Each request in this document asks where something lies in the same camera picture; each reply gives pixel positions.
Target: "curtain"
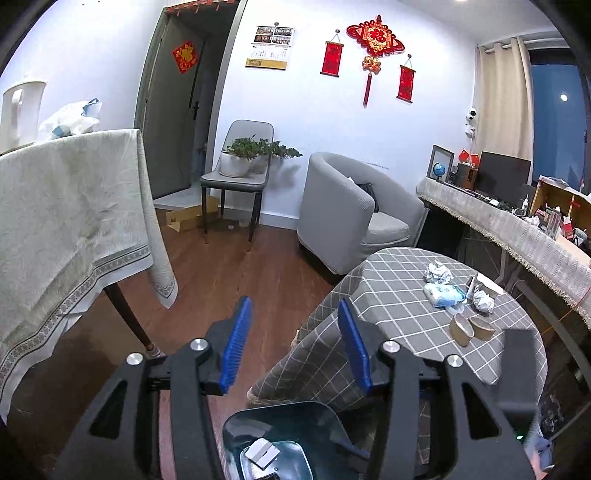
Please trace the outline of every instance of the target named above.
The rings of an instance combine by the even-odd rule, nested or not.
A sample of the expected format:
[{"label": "curtain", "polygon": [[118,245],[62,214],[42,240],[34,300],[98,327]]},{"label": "curtain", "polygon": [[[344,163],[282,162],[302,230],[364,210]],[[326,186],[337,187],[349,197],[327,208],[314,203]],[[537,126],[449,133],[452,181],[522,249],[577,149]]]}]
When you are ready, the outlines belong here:
[{"label": "curtain", "polygon": [[534,98],[530,55],[521,38],[511,48],[495,44],[494,52],[480,52],[480,112],[476,124],[476,151],[533,160]]}]

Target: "fringe trim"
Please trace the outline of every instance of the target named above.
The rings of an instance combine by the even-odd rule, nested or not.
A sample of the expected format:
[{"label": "fringe trim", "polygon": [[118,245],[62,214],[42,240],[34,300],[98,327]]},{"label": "fringe trim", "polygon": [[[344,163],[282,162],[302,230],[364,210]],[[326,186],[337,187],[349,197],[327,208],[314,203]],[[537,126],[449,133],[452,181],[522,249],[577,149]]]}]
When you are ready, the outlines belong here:
[{"label": "fringe trim", "polygon": [[506,250],[513,258],[515,258],[521,265],[523,265],[523,267],[525,267],[528,271],[530,271],[531,273],[533,273],[538,279],[540,279],[542,282],[544,282],[546,285],[548,285],[550,287],[550,289],[554,293],[556,293],[572,309],[574,309],[579,315],[581,315],[581,317],[583,318],[583,321],[585,322],[585,325],[587,325],[587,328],[589,330],[591,330],[591,316],[589,315],[589,313],[587,312],[587,310],[585,310],[580,305],[577,306],[577,302],[575,302],[564,290],[562,290],[555,282],[553,282],[551,279],[549,279],[546,275],[544,275],[542,272],[540,272],[537,268],[535,268],[533,265],[531,265],[524,257],[522,257],[515,250],[513,250],[513,248],[511,248],[509,245],[507,245],[504,241],[502,241],[499,238],[495,237],[492,233],[488,232],[483,227],[475,224],[474,222],[470,221],[469,219],[467,219],[463,215],[459,214],[457,211],[455,211],[455,210],[447,207],[446,205],[442,204],[438,200],[435,200],[433,198],[430,198],[429,196],[427,196],[424,193],[421,193],[418,196],[420,198],[428,201],[429,203],[432,203],[433,205],[436,205],[441,210],[445,210],[447,213],[449,213],[453,217],[455,217],[458,220],[461,220],[463,223],[467,224],[470,228],[472,228],[476,232],[478,232],[481,235],[483,235],[486,238],[488,238],[494,244],[497,244],[503,250]]}]

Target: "round table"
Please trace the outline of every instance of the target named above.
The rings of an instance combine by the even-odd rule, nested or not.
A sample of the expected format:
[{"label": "round table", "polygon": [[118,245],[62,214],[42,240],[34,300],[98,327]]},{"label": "round table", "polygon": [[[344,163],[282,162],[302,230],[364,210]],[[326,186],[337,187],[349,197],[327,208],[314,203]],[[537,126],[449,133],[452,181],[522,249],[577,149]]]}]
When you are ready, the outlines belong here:
[{"label": "round table", "polygon": [[[436,261],[450,269],[451,283],[466,291],[465,285],[476,271],[444,255],[407,247],[387,248],[370,255],[318,305],[298,331],[297,344],[291,352],[249,390],[249,402],[269,405],[316,400],[336,411],[365,404],[366,399],[353,380],[337,325],[337,306],[345,297],[350,297],[364,321],[376,323],[390,339],[416,355],[442,360],[456,353],[489,384],[500,373],[502,331],[534,330],[539,398],[548,366],[541,335],[525,310],[508,293],[499,295],[488,317],[496,329],[493,337],[486,342],[474,338],[467,347],[458,345],[449,332],[451,315],[445,309],[433,307],[423,293],[425,270]],[[466,308],[466,316],[477,314],[471,303]]]}]

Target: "metal screw cap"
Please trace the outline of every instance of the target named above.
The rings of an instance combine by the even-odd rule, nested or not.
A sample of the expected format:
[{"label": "metal screw cap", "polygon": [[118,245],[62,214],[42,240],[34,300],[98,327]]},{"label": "metal screw cap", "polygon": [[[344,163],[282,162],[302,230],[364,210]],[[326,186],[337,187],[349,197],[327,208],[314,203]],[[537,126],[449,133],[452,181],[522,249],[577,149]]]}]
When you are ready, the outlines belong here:
[{"label": "metal screw cap", "polygon": [[387,342],[382,343],[382,348],[388,353],[396,353],[400,350],[400,344],[394,340],[388,340]]},{"label": "metal screw cap", "polygon": [[144,356],[139,353],[130,353],[125,360],[129,365],[139,365],[141,362],[144,361]]},{"label": "metal screw cap", "polygon": [[450,355],[447,357],[447,363],[454,368],[461,367],[464,364],[464,360],[459,355]]},{"label": "metal screw cap", "polygon": [[191,342],[190,347],[191,350],[195,350],[196,352],[202,352],[207,348],[208,345],[209,344],[205,338],[196,338]]}]

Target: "doorway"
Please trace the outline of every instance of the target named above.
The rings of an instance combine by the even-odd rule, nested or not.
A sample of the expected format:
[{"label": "doorway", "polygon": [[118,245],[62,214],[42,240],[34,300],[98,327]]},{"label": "doorway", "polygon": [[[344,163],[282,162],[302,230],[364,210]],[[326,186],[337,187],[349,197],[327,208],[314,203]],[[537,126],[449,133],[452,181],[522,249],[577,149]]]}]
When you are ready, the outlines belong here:
[{"label": "doorway", "polygon": [[[142,74],[135,122],[144,136],[157,206],[199,204],[197,183],[208,153],[213,155],[208,148],[214,146],[217,110],[242,3],[245,0],[220,0],[198,8],[172,7],[158,22]],[[181,72],[173,51],[188,42],[197,61]]]}]

